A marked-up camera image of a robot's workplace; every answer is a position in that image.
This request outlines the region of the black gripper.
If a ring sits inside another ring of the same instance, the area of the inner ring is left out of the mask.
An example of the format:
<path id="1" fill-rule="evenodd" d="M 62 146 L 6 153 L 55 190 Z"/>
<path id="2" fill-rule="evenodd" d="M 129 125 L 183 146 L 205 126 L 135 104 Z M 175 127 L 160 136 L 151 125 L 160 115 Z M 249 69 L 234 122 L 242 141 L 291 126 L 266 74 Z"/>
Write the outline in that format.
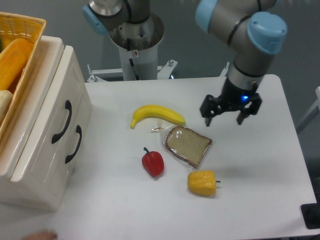
<path id="1" fill-rule="evenodd" d="M 240 111 L 236 121 L 242 125 L 249 115 L 256 115 L 262 104 L 262 99 L 257 93 L 258 84 L 253 81 L 249 89 L 234 85 L 228 78 L 225 80 L 220 96 L 208 94 L 200 107 L 200 113 L 205 118 L 205 125 L 210 126 L 212 118 L 224 112 Z"/>

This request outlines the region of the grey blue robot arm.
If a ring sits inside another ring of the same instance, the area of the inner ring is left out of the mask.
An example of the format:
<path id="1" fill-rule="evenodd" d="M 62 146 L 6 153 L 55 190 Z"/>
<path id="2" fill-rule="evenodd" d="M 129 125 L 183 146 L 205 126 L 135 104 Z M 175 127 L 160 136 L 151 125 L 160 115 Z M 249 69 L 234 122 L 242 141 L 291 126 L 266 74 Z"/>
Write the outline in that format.
<path id="1" fill-rule="evenodd" d="M 236 53 L 220 96 L 207 95 L 200 113 L 206 125 L 225 112 L 238 112 L 237 123 L 258 113 L 257 89 L 287 35 L 282 18 L 268 12 L 274 0 L 202 0 L 195 11 L 197 25 Z M 120 55 L 124 80 L 158 77 L 158 45 L 162 20 L 147 0 L 91 0 L 84 18 L 99 35 L 109 35 Z"/>

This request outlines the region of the person's hand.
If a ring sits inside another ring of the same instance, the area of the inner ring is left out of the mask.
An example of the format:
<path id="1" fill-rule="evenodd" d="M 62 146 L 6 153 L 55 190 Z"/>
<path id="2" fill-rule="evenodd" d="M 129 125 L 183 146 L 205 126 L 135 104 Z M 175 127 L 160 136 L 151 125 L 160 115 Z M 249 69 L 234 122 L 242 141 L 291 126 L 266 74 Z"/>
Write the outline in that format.
<path id="1" fill-rule="evenodd" d="M 42 230 L 23 236 L 21 240 L 56 240 L 58 234 L 52 230 Z"/>

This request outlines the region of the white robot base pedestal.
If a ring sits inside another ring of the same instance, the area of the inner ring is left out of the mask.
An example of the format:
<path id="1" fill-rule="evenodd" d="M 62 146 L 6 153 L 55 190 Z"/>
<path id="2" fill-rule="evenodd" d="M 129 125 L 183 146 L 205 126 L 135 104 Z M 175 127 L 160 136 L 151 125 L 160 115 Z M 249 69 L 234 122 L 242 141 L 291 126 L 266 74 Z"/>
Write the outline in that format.
<path id="1" fill-rule="evenodd" d="M 164 37 L 164 24 L 154 13 L 141 23 L 125 22 L 110 33 L 118 48 L 124 81 L 158 78 L 158 46 Z"/>

